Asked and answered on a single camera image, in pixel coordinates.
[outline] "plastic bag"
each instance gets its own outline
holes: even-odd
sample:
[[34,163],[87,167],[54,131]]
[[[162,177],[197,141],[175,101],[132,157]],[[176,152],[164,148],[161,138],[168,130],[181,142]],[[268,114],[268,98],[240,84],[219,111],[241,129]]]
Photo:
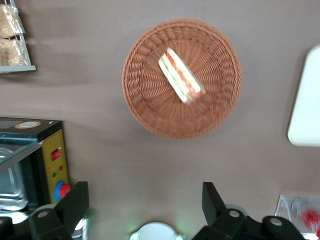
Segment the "plastic bag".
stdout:
[[18,9],[12,5],[0,4],[0,37],[11,38],[24,33]]
[[3,66],[28,65],[20,40],[0,39],[0,64]]

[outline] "wicker basket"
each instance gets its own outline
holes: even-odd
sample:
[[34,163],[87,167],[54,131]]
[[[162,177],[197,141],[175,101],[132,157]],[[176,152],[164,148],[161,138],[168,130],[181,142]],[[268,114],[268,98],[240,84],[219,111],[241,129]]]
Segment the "wicker basket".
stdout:
[[[168,47],[206,89],[191,105],[180,101],[158,64]],[[196,19],[166,21],[147,31],[131,49],[122,74],[133,116],[153,133],[172,139],[199,137],[219,126],[235,106],[241,82],[240,61],[230,41]]]

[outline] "sandwich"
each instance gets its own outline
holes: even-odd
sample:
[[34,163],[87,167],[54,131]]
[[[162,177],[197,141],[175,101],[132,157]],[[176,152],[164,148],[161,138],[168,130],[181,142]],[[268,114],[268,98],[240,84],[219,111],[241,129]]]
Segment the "sandwich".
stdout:
[[159,66],[170,85],[185,104],[200,99],[206,90],[179,56],[168,48],[158,60]]

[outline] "toaster oven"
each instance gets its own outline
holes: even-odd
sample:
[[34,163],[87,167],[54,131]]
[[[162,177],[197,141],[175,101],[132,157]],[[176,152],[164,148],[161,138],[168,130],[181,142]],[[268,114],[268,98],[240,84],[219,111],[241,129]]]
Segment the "toaster oven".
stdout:
[[0,213],[32,213],[70,190],[63,123],[0,117]]

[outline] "yellow control panel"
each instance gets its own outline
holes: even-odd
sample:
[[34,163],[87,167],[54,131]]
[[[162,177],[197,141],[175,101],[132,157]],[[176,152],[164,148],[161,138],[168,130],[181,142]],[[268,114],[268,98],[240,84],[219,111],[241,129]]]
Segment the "yellow control panel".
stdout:
[[43,140],[42,154],[50,202],[58,203],[70,190],[63,131]]

